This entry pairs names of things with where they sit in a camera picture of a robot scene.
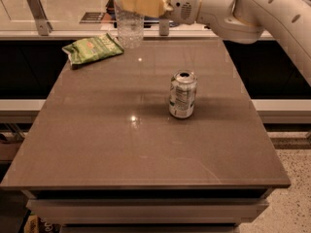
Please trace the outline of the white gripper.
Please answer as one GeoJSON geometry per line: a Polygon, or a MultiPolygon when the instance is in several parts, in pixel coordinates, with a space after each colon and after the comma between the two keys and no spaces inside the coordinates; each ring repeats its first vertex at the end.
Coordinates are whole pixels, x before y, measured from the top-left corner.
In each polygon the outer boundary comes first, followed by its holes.
{"type": "Polygon", "coordinates": [[[200,0],[118,0],[124,11],[145,17],[161,17],[181,23],[193,24],[196,21],[200,0]]]}

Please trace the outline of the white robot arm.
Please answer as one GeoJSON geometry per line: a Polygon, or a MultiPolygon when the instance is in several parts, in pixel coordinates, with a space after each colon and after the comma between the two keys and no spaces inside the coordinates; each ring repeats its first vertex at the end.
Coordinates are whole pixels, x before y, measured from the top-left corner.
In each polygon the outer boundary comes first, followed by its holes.
{"type": "Polygon", "coordinates": [[[303,0],[115,0],[128,12],[204,24],[217,36],[251,44],[264,31],[311,84],[311,7],[303,0]]]}

